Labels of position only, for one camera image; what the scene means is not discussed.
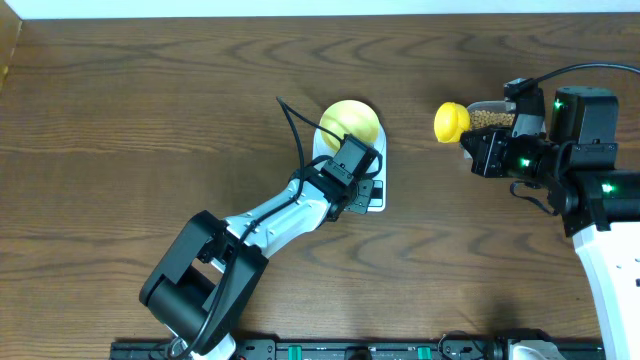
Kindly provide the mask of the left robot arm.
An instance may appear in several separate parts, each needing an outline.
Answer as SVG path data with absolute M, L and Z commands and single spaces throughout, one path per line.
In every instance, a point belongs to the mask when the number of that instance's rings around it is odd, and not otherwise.
M 297 170 L 286 188 L 243 214 L 194 215 L 152 271 L 140 302 L 176 337 L 168 359 L 228 359 L 240 315 L 277 251 L 343 211 L 380 212 L 386 202 L 386 136 L 353 135 L 335 154 Z

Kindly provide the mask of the yellow measuring scoop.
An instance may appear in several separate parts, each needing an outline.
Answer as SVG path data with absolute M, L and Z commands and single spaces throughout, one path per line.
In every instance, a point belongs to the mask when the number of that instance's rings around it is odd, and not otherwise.
M 461 134 L 471 129 L 471 119 L 466 107 L 446 102 L 442 104 L 434 118 L 434 133 L 440 143 L 456 143 Z

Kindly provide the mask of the white digital kitchen scale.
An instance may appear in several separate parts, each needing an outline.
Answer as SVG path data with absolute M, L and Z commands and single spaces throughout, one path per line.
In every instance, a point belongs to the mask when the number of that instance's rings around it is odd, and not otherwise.
M 313 158 L 318 156 L 333 157 L 337 151 L 333 150 L 326 144 L 323 138 L 324 131 L 316 130 L 313 138 Z M 370 192 L 370 200 L 367 207 L 368 212 L 382 212 L 386 207 L 387 183 L 386 183 L 386 165 L 387 165 L 387 140 L 383 127 L 379 128 L 379 134 L 372 147 L 379 153 L 379 157 L 375 160 L 367 170 L 368 174 L 373 174 L 373 184 L 366 187 Z

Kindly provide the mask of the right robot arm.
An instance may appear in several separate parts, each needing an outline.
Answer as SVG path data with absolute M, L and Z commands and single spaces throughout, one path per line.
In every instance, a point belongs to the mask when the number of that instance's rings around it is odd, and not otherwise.
M 615 167 L 618 99 L 604 88 L 557 90 L 547 137 L 491 126 L 465 132 L 473 173 L 548 192 L 587 275 L 605 355 L 639 356 L 639 175 Z

